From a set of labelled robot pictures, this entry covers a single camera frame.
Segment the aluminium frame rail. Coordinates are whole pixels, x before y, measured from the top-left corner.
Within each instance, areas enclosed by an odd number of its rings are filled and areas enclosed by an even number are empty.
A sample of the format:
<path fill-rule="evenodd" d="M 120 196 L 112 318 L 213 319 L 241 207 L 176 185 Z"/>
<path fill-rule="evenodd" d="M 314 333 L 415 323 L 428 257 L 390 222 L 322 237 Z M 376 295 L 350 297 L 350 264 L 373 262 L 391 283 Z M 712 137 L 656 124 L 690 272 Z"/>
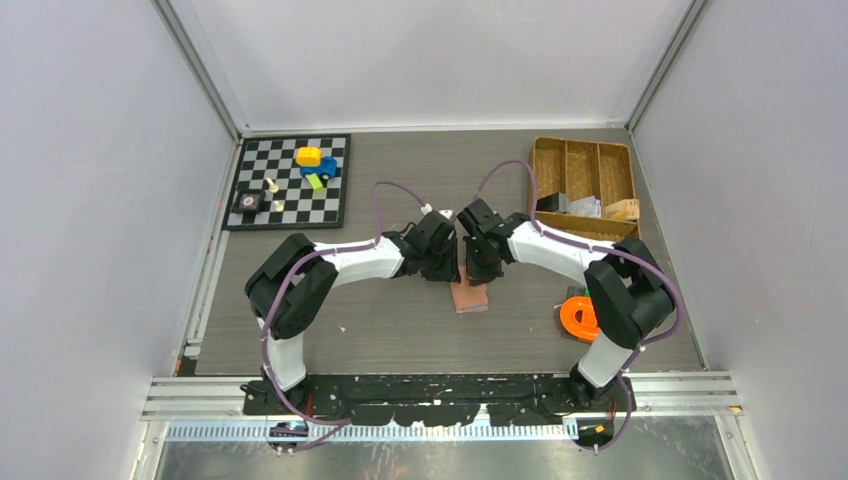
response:
<path fill-rule="evenodd" d="M 741 408 L 730 376 L 724 372 L 637 373 L 631 384 L 635 407 L 604 420 L 598 414 L 575 413 L 553 425 L 494 426 L 485 414 L 466 426 L 382 427 L 320 425 L 297 415 L 247 416 L 243 383 L 254 377 L 180 377 L 156 379 L 142 410 L 147 421 L 166 426 L 173 441 L 448 442 L 484 440 L 573 440 L 580 434 L 608 433 L 625 419 L 647 417 L 736 416 Z"/>

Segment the black white chessboard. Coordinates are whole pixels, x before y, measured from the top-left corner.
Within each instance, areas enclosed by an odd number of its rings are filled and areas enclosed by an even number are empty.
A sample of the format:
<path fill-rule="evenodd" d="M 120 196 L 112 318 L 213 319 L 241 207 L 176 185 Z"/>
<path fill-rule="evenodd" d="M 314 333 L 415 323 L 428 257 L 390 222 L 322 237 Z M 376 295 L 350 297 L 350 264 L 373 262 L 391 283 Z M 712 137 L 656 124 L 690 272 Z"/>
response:
<path fill-rule="evenodd" d="M 319 147 L 324 156 L 335 157 L 338 176 L 326 181 L 324 192 L 315 193 L 295 163 L 297 150 Z M 225 202 L 222 228 L 228 231 L 340 228 L 344 224 L 348 190 L 349 158 L 352 139 L 349 134 L 300 135 L 244 140 Z M 271 193 L 265 178 L 273 179 L 280 190 Z M 263 190 L 264 201 L 255 213 L 232 211 L 236 194 L 243 190 Z M 275 212 L 275 201 L 284 204 Z"/>

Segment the yellow toy block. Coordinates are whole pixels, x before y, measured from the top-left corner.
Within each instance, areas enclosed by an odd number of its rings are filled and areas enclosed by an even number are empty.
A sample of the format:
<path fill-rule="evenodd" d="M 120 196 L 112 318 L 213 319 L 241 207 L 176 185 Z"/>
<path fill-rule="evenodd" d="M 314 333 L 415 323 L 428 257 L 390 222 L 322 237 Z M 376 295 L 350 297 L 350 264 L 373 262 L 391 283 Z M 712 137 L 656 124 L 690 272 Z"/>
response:
<path fill-rule="evenodd" d="M 321 165 L 323 158 L 322 150 L 319 147 L 303 146 L 300 147 L 294 157 L 295 163 L 299 167 L 315 168 Z"/>

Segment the woven bamboo organizer tray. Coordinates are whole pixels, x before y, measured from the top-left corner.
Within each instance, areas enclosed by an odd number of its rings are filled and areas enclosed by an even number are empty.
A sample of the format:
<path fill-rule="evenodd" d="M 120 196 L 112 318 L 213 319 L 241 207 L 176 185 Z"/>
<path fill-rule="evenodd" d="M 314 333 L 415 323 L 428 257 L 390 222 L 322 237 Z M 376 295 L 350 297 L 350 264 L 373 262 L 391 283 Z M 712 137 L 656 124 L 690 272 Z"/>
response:
<path fill-rule="evenodd" d="M 564 194 L 569 201 L 595 197 L 603 208 L 637 198 L 630 150 L 623 144 L 538 137 L 529 165 L 539 198 Z M 545 226 L 594 240 L 639 238 L 639 221 L 591 218 L 550 208 L 536 210 Z"/>

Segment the green toy block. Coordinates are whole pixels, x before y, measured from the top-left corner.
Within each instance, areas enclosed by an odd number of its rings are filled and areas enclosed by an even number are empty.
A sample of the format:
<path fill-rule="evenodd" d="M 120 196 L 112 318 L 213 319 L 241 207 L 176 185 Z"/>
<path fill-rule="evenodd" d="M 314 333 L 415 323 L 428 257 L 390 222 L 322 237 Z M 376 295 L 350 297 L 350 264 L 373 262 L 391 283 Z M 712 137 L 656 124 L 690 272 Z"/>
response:
<path fill-rule="evenodd" d="M 324 192 L 327 188 L 325 179 L 318 174 L 308 174 L 306 180 L 315 193 Z"/>

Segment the orange horseshoe toy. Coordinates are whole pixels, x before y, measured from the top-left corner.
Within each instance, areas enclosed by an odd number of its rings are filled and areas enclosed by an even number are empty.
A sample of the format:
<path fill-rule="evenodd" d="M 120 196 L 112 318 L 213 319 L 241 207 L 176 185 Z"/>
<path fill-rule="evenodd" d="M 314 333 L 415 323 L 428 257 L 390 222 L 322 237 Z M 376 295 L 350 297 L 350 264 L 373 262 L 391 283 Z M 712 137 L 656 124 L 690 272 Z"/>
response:
<path fill-rule="evenodd" d="M 567 299 L 560 307 L 559 321 L 568 335 L 586 343 L 592 343 L 600 333 L 592 301 L 587 296 Z"/>

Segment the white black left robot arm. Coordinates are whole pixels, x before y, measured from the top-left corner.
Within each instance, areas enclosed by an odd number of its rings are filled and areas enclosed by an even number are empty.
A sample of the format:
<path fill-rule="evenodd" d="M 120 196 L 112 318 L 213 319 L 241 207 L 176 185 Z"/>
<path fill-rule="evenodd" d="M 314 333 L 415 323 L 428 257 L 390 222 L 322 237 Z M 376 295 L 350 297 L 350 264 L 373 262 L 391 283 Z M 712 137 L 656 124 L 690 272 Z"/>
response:
<path fill-rule="evenodd" d="M 456 283 L 457 246 L 450 210 L 427 210 L 420 221 L 373 240 L 326 244 L 300 233 L 286 238 L 245 285 L 260 325 L 270 403 L 284 414 L 305 405 L 304 332 L 333 288 L 414 275 Z"/>

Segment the pink leather card holder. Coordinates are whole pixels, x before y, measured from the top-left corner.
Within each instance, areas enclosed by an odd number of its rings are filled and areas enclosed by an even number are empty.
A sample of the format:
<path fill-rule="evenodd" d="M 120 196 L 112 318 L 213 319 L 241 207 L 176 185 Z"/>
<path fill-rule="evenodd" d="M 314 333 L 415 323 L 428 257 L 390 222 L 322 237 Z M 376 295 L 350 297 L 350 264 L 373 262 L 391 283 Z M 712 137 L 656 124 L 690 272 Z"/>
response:
<path fill-rule="evenodd" d="M 472 285 L 464 266 L 459 268 L 460 280 L 450 284 L 450 291 L 457 314 L 486 311 L 489 297 L 486 284 Z"/>

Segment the blue toy car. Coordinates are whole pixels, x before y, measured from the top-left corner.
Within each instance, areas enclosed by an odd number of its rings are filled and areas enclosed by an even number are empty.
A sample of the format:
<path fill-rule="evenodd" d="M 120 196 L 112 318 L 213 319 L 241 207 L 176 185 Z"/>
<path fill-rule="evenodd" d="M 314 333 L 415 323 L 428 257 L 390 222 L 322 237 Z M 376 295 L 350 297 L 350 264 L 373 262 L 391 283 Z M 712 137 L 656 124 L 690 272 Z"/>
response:
<path fill-rule="evenodd" d="M 301 166 L 300 173 L 302 177 L 315 175 L 321 181 L 326 182 L 338 176 L 338 163 L 335 157 L 324 156 L 317 166 Z"/>

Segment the tan card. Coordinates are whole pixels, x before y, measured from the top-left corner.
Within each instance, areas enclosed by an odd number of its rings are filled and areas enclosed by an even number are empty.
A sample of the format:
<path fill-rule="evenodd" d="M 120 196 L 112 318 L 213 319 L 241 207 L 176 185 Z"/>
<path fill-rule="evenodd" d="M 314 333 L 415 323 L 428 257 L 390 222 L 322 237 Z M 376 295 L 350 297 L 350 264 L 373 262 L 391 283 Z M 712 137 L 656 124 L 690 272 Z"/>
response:
<path fill-rule="evenodd" d="M 623 199 L 607 205 L 603 209 L 603 218 L 616 221 L 638 221 L 640 218 L 640 201 L 638 199 Z"/>

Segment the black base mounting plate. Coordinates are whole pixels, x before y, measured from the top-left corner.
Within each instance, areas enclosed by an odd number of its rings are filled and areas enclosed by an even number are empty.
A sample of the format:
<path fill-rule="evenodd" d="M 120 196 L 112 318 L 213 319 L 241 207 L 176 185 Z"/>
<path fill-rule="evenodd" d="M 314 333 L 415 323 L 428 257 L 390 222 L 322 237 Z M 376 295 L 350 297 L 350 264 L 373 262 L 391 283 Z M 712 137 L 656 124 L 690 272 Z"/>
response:
<path fill-rule="evenodd" d="M 309 375 L 277 394 L 267 378 L 240 387 L 247 416 L 297 415 L 320 425 L 466 426 L 485 414 L 494 426 L 553 425 L 575 413 L 609 420 L 634 408 L 631 384 L 584 394 L 553 374 Z"/>

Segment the grey card with stripe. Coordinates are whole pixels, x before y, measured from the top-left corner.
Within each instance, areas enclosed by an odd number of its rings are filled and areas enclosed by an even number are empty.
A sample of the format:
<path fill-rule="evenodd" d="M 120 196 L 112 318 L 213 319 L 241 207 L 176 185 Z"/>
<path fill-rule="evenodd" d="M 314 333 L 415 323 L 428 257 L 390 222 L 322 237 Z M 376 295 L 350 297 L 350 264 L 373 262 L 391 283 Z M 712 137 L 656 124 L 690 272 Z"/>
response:
<path fill-rule="evenodd" d="M 598 198 L 588 196 L 570 202 L 567 205 L 567 213 L 574 216 L 601 218 L 603 216 L 603 208 Z"/>

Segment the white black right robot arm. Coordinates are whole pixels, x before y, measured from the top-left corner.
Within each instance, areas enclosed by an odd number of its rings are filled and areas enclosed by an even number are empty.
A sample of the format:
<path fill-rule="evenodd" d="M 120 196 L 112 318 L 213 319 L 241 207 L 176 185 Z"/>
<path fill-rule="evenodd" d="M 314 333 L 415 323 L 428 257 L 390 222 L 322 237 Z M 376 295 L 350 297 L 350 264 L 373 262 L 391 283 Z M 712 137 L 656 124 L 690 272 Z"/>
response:
<path fill-rule="evenodd" d="M 506 264 L 522 263 L 586 286 L 600 332 L 567 382 L 571 399 L 584 410 L 596 410 L 610 398 L 620 372 L 680 302 L 675 285 L 637 238 L 612 243 L 579 237 L 522 213 L 502 217 L 481 199 L 461 210 L 458 220 L 467 233 L 472 285 L 501 277 Z"/>

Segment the white chess pawn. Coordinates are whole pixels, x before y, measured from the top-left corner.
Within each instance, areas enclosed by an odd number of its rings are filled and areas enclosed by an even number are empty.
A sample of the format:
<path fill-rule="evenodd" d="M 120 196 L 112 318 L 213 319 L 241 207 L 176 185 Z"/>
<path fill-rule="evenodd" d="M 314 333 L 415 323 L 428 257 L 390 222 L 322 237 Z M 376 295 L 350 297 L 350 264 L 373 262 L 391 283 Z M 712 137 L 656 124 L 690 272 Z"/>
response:
<path fill-rule="evenodd" d="M 279 185 L 273 179 L 266 177 L 265 181 L 269 192 L 277 193 L 280 190 Z"/>

